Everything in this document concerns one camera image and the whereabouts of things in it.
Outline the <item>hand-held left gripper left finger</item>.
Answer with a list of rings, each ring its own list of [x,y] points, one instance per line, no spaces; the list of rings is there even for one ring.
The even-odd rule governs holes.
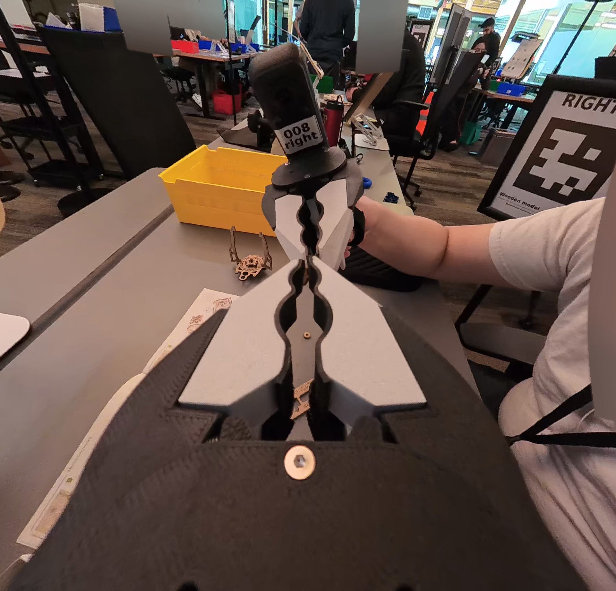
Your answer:
[[[287,336],[306,262],[294,260],[233,301],[207,344],[179,404],[242,418],[262,439],[287,439],[294,387]]]

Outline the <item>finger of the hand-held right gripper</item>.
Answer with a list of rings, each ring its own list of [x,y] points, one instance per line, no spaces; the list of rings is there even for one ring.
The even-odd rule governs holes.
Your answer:
[[[315,234],[313,254],[337,271],[354,226],[353,204],[349,204],[347,179],[335,179],[316,191],[312,206]]]
[[[274,202],[275,235],[290,261],[307,259],[304,225],[299,219],[303,206],[304,198],[301,195],[281,196]]]

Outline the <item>black knobbed stand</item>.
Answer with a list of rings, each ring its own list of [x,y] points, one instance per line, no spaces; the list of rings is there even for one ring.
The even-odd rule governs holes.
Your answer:
[[[284,155],[273,128],[259,109],[233,127],[218,129],[218,133],[219,138],[210,145],[212,149],[223,147]]]

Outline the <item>printed instruction booklet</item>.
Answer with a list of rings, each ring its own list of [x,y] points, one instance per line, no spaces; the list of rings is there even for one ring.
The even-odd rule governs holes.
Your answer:
[[[203,289],[143,370],[125,382],[99,413],[62,473],[17,538],[17,544],[37,550],[66,509],[96,445],[128,396],[165,356],[216,312],[237,300],[234,294]]]

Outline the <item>red storage bin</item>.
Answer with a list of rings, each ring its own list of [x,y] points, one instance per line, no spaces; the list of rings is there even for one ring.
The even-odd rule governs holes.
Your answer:
[[[216,90],[211,94],[212,106],[217,115],[238,114],[242,109],[243,94],[228,94],[223,90]]]

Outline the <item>black oval mesh pad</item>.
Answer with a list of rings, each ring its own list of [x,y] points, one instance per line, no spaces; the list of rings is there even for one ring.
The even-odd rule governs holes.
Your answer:
[[[344,259],[344,268],[339,268],[338,272],[355,285],[400,293],[412,293],[427,281],[424,277],[397,270],[360,247],[350,248],[349,256]]]

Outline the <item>yellow plastic bin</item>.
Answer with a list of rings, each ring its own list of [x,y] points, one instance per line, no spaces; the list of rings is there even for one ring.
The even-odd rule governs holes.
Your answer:
[[[204,145],[159,176],[180,222],[274,237],[261,202],[286,162],[285,156]]]

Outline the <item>flat slotted wooden part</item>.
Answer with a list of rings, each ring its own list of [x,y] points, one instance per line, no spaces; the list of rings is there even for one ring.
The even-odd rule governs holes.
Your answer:
[[[290,419],[295,421],[310,409],[310,393],[313,379],[310,379],[294,389],[293,406]]]

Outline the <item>wooden office desk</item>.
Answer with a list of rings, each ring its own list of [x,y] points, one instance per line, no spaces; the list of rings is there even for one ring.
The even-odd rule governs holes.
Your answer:
[[[217,68],[219,70],[230,71],[230,77],[234,77],[234,70],[243,69],[246,64],[254,57],[259,56],[258,53],[254,54],[212,54],[210,51],[201,51],[197,54],[192,54],[186,51],[172,49],[171,58],[180,58],[179,65],[182,68],[193,71],[196,76],[196,84],[198,94],[201,96],[201,109],[202,115],[206,119],[213,119],[216,121],[224,120],[220,115],[216,115],[212,112],[210,107],[211,102],[211,89],[208,88],[208,77],[206,76],[208,70]]]

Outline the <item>wooden display board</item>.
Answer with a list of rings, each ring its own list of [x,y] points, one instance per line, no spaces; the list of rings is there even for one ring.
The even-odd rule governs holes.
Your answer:
[[[350,116],[351,119],[355,119],[356,117],[360,117],[365,114],[366,110],[371,107],[374,99],[378,96],[393,75],[393,72],[374,73],[372,75],[368,84],[360,93],[358,101],[354,104],[355,111],[352,112]]]

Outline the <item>white folding stand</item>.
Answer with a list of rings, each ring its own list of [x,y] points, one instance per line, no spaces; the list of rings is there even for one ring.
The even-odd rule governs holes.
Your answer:
[[[31,324],[27,318],[1,313],[1,357],[23,340],[30,332]]]
[[[351,121],[352,140],[355,146],[379,151],[389,151],[381,123],[367,114],[356,115]]]

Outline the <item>black partition panel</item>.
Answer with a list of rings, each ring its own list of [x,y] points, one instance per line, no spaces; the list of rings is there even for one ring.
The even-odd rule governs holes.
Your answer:
[[[196,149],[155,58],[122,32],[42,27],[39,35],[127,180]]]

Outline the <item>grey storage box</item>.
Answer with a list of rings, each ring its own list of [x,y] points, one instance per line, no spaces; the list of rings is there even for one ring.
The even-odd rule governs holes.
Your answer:
[[[478,153],[479,163],[498,168],[502,164],[516,134],[515,131],[508,129],[490,128]]]

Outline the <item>blue storage bin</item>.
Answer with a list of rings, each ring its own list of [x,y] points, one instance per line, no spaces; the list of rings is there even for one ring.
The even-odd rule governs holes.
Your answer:
[[[96,33],[121,31],[118,14],[111,7],[80,2],[72,3],[71,9],[64,20],[49,12],[43,27]]]

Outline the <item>black framed marker sign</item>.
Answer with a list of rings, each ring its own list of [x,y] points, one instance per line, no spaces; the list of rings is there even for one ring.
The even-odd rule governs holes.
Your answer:
[[[615,79],[550,75],[478,206],[496,221],[607,195],[615,177]]]

